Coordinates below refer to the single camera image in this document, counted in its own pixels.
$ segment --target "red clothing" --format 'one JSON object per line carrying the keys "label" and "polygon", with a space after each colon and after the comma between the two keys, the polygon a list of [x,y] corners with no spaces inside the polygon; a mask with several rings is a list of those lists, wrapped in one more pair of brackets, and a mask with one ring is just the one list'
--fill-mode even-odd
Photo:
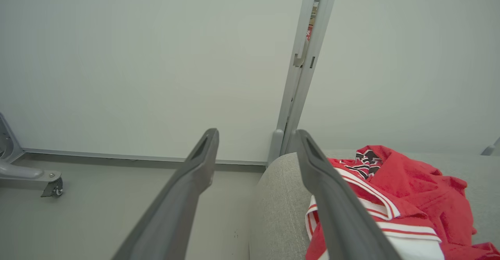
{"label": "red clothing", "polygon": [[[366,146],[356,159],[329,160],[400,254],[407,242],[419,239],[414,244],[422,243],[432,259],[442,258],[439,251],[431,253],[439,244],[446,259],[500,260],[491,243],[472,245],[476,231],[465,181],[384,146]],[[319,259],[326,249],[316,210],[312,205],[306,216],[311,232],[306,260]]]}

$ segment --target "whiteboard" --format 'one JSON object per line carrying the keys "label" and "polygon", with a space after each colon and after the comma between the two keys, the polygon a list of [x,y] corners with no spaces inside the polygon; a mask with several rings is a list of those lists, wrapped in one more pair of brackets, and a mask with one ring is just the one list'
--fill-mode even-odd
{"label": "whiteboard", "polygon": [[0,0],[0,112],[23,148],[265,162],[302,0]]}
{"label": "whiteboard", "polygon": [[500,0],[335,0],[298,128],[321,148],[480,154],[500,136]]}

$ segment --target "gray sofa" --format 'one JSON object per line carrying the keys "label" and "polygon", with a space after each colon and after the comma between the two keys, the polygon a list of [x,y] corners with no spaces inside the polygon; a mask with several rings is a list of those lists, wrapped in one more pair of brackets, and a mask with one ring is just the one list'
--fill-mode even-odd
{"label": "gray sofa", "polygon": [[[354,158],[355,150],[325,151],[327,157]],[[468,182],[466,196],[477,234],[473,243],[500,248],[500,157],[406,153]],[[309,245],[305,212],[311,194],[300,177],[295,153],[276,159],[262,175],[251,206],[250,260],[303,260]]]}

